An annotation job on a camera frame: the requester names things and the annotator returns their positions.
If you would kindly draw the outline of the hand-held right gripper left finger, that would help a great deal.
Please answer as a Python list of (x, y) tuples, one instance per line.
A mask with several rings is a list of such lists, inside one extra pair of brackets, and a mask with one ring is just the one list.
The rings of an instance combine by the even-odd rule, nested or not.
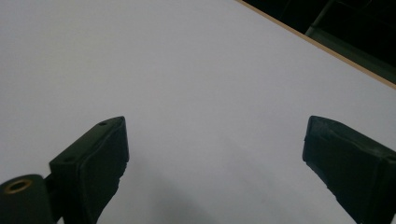
[(129, 161), (126, 120), (99, 122), (49, 163), (64, 224), (96, 224)]

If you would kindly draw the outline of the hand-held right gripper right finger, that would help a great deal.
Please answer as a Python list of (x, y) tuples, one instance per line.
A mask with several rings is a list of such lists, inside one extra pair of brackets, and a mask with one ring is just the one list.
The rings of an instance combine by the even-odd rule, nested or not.
[(358, 224), (396, 216), (396, 152), (336, 120), (312, 116), (303, 161)]

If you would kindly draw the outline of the grey metal stand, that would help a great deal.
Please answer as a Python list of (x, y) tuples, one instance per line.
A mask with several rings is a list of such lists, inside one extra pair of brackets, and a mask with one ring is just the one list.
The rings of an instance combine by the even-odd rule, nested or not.
[(396, 84), (396, 0), (328, 0), (306, 35)]

